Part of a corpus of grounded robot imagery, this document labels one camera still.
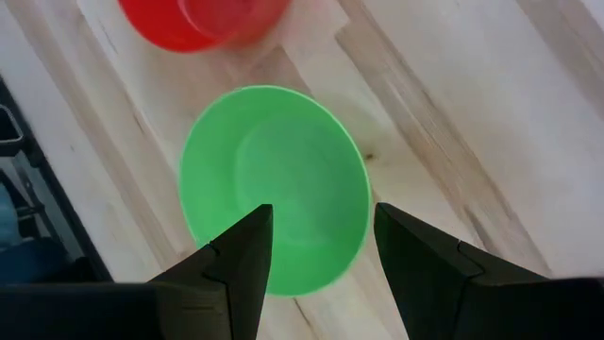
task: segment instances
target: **red plastic bowl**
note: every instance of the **red plastic bowl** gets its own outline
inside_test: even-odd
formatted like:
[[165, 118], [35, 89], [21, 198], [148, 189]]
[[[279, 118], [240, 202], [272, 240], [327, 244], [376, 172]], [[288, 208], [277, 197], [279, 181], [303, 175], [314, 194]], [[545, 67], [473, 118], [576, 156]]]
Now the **red plastic bowl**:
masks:
[[159, 47], [192, 52], [218, 43], [187, 21], [177, 0], [120, 0], [120, 5], [139, 33]]
[[167, 50], [193, 52], [252, 43], [278, 20], [290, 0], [119, 0], [130, 23]]

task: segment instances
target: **wooden table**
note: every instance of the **wooden table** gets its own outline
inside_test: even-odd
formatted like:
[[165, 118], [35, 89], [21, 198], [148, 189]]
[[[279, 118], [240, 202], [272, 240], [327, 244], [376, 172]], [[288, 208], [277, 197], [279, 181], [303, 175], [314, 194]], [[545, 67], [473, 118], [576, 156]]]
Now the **wooden table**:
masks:
[[[294, 0], [265, 41], [190, 55], [115, 0], [0, 1], [0, 73], [109, 271], [194, 250], [178, 157], [210, 101], [270, 83], [355, 138], [375, 200], [555, 277], [604, 275], [599, 0]], [[373, 236], [309, 297], [268, 297], [260, 339], [404, 339]]]

